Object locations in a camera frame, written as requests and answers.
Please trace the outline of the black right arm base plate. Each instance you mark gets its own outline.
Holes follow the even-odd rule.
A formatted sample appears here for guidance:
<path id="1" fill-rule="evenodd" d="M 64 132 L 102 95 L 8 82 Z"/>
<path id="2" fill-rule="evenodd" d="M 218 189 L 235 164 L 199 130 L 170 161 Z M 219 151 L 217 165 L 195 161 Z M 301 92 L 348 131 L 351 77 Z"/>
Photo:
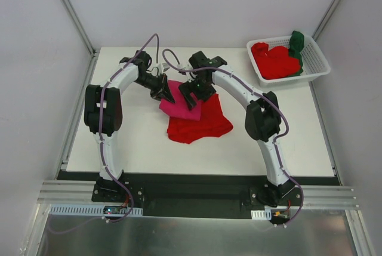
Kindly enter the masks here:
<path id="1" fill-rule="evenodd" d="M 288 205 L 300 206 L 303 199 L 301 189 L 291 181 L 279 186 L 268 182 L 262 186 L 251 187 L 249 196 L 253 206 L 263 205 L 272 208 Z"/>

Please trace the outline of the magenta t shirt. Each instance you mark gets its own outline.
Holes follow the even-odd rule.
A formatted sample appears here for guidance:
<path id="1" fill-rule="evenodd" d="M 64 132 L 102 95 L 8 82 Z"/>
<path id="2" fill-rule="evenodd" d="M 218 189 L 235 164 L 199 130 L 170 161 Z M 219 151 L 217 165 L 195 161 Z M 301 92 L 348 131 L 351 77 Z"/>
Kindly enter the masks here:
<path id="1" fill-rule="evenodd" d="M 181 82 L 179 81 L 168 81 L 168 86 L 170 88 L 171 94 L 174 97 L 175 103 L 171 103 L 167 100 L 162 99 L 159 104 L 159 109 L 162 110 L 169 117 L 186 119 L 191 121 L 199 121 L 201 118 L 201 104 L 200 100 L 195 99 L 192 94 L 193 99 L 196 101 L 196 106 L 189 110 L 187 103 L 179 90 Z"/>

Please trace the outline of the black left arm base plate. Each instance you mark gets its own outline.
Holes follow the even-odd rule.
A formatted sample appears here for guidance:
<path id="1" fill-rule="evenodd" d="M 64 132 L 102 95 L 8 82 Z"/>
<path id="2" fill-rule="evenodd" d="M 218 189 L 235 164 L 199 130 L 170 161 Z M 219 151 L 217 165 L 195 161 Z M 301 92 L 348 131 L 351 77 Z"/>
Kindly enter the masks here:
<path id="1" fill-rule="evenodd" d="M 124 183 L 122 184 L 130 191 L 135 205 L 141 205 L 144 202 L 144 190 L 141 186 L 135 184 Z M 129 194 L 113 180 L 104 180 L 99 178 L 94 187 L 91 200 L 93 202 L 125 202 Z"/>

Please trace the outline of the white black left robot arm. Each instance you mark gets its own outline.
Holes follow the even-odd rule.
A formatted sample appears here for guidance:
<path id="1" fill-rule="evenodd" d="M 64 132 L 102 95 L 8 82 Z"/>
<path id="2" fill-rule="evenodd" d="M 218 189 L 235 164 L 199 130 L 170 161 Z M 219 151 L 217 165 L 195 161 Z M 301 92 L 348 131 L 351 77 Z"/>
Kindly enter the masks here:
<path id="1" fill-rule="evenodd" d="M 124 171 L 117 141 L 123 120 L 122 94 L 132 83 L 137 83 L 150 91 L 152 99 L 175 103 L 167 75 L 151 74 L 151 64 L 152 58 L 147 52 L 137 51 L 134 57 L 124 57 L 119 62 L 117 71 L 104 85 L 90 84 L 85 90 L 84 122 L 99 146 L 101 163 L 96 190 L 105 191 L 115 202 L 123 200 L 127 192 L 122 184 Z"/>

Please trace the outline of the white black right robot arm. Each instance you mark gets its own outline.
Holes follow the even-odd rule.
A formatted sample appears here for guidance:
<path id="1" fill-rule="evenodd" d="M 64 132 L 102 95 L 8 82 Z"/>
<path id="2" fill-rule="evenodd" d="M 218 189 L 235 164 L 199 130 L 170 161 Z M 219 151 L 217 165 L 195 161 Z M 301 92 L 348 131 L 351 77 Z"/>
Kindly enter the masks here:
<path id="1" fill-rule="evenodd" d="M 267 184 L 257 192 L 257 200 L 271 207 L 286 202 L 294 184 L 279 145 L 279 139 L 285 136 L 280 132 L 280 124 L 287 120 L 275 93 L 255 89 L 235 75 L 227 61 L 220 56 L 208 58 L 202 51 L 189 58 L 189 65 L 178 64 L 176 68 L 187 75 L 180 91 L 189 107 L 196 104 L 192 95 L 206 101 L 215 92 L 214 87 L 219 86 L 245 109 L 245 130 L 258 143 L 266 165 Z"/>

